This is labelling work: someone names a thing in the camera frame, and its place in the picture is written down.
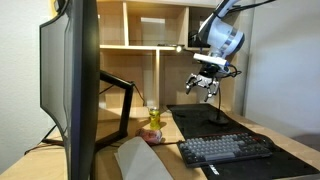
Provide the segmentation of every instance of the white wall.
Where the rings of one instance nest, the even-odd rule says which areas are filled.
[[[255,8],[245,116],[320,150],[320,0]]]
[[[39,106],[39,25],[49,7],[45,0],[1,0],[0,173],[53,126]]]

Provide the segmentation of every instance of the computer monitor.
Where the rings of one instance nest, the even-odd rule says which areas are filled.
[[[68,179],[88,179],[99,101],[96,0],[58,0],[57,16],[40,25],[40,106],[56,123]]]

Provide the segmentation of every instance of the yellow bottle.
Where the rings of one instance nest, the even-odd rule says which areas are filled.
[[[157,107],[149,109],[150,115],[150,129],[158,130],[160,129],[160,111]]]

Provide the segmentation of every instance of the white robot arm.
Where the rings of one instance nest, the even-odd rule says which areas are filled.
[[[222,0],[214,12],[201,25],[198,36],[202,43],[209,44],[208,55],[194,54],[194,59],[202,63],[198,75],[191,74],[186,82],[186,93],[192,87],[200,86],[208,90],[204,101],[216,95],[219,89],[219,82],[222,77],[228,76],[230,63],[225,57],[238,51],[243,42],[244,34],[234,27],[224,23],[222,18],[229,9],[239,0]]]

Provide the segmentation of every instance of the black monitor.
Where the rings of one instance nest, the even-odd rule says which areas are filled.
[[[127,136],[134,84],[100,71],[96,0],[56,0],[55,5],[57,16],[40,25],[40,106],[62,136],[68,179],[88,179],[95,173],[94,154]],[[118,129],[96,139],[100,79],[125,95]]]

